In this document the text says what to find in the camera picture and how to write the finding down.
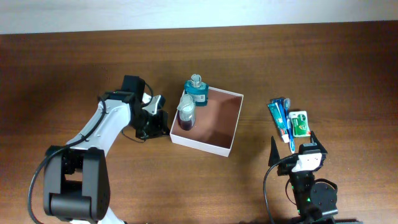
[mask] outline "blue bottle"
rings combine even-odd
[[[206,106],[208,101],[209,85],[201,81],[201,76],[193,74],[191,80],[184,85],[185,93],[192,96],[196,106]]]

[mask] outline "cable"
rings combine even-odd
[[[51,155],[47,156],[46,158],[44,158],[44,160],[37,167],[37,169],[36,169],[36,171],[35,171],[35,173],[33,175],[32,181],[30,182],[29,191],[28,191],[28,194],[27,194],[27,211],[28,211],[31,219],[33,220],[33,222],[35,222],[36,224],[43,224],[42,222],[38,221],[36,216],[33,214],[33,209],[32,209],[32,192],[33,192],[33,186],[35,185],[36,179],[39,176],[39,173],[43,169],[43,167],[45,167],[47,165],[47,163],[49,163],[49,161],[53,157],[55,157],[59,153],[65,151],[65,150],[67,150],[67,149],[69,149],[69,148],[71,148],[73,146],[76,146],[77,144],[82,143],[83,141],[86,141],[86,139],[94,133],[94,131],[100,125],[100,123],[102,122],[102,120],[104,119],[105,114],[106,114],[106,104],[105,104],[104,99],[102,99],[101,97],[98,97],[98,99],[102,102],[103,109],[102,109],[101,117],[99,118],[97,123],[93,126],[93,128],[85,136],[82,135],[81,139],[61,147],[59,150],[53,152],[53,154],[51,154]]]
[[[124,133],[123,130],[124,130],[124,128],[123,128],[122,131],[121,131],[122,135],[123,135],[124,137],[126,137],[126,138],[132,140],[132,141],[135,141],[136,143],[144,143],[144,142],[147,140],[147,138],[146,138],[146,137],[147,137],[147,133],[145,133],[145,131],[144,131],[144,134],[145,134],[144,141],[140,142],[140,141],[137,141],[137,140],[133,139],[132,137],[127,136],[127,135]]]
[[[266,175],[264,176],[264,180],[263,180],[263,182],[262,182],[262,191],[264,192],[264,198],[265,198],[265,200],[266,200],[267,213],[268,213],[269,221],[271,222],[271,224],[275,224],[275,222],[274,222],[274,219],[272,219],[271,211],[269,210],[269,207],[268,207],[267,191],[266,191],[266,181],[267,181],[267,177],[268,177],[269,173],[271,172],[271,170],[272,170],[273,168],[275,168],[275,166],[277,166],[277,165],[283,163],[284,161],[286,161],[287,159],[291,159],[291,158],[293,158],[293,157],[295,157],[295,155],[287,156],[287,157],[281,159],[279,162],[277,162],[277,163],[275,163],[274,165],[272,165],[272,166],[268,169]]]
[[[287,180],[286,186],[285,186],[286,197],[287,197],[288,200],[290,200],[290,202],[292,202],[294,205],[296,205],[296,203],[294,203],[294,202],[290,199],[289,195],[287,194],[287,186],[289,185],[289,183],[290,183],[290,179]]]
[[[150,105],[150,103],[152,102],[152,99],[154,98],[154,91],[152,90],[152,88],[148,85],[148,83],[145,83],[146,86],[148,86],[148,89],[150,91],[150,100],[148,103],[144,103],[141,107],[146,107],[148,105]]]

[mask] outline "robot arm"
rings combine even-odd
[[[288,175],[292,184],[295,204],[300,217],[293,218],[292,224],[361,224],[362,222],[336,221],[334,215],[338,213],[337,185],[326,179],[315,180],[314,172],[323,166],[328,152],[311,131],[311,143],[300,145],[298,153],[280,159],[274,137],[271,138],[271,153],[268,166],[272,170],[278,167],[278,176]],[[274,223],[269,211],[266,197],[266,179],[264,177],[263,190],[266,207],[271,223]]]
[[[44,172],[47,215],[74,224],[125,224],[109,208],[111,191],[105,157],[117,135],[129,124],[136,129],[136,137],[143,140],[170,132],[167,113],[160,110],[164,97],[145,94],[145,85],[139,77],[125,76],[121,90],[105,93],[93,117],[67,142],[73,146],[49,160]],[[71,144],[89,133],[81,143]],[[46,155],[62,147],[50,146]],[[82,181],[68,180],[67,175],[76,171],[83,173]]]

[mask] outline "mouthwash bottle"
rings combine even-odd
[[[189,131],[195,125],[195,103],[193,102],[192,96],[184,94],[181,97],[180,104],[177,107],[178,110],[178,124],[183,130]]]
[[[184,85],[185,93],[192,96],[197,106],[206,106],[208,101],[209,85],[201,81],[201,76],[193,74],[191,80]]]

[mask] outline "bottle label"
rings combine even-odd
[[[201,102],[206,101],[206,95],[193,95],[193,94],[190,94],[190,95],[192,96],[192,98],[195,102],[201,103]]]

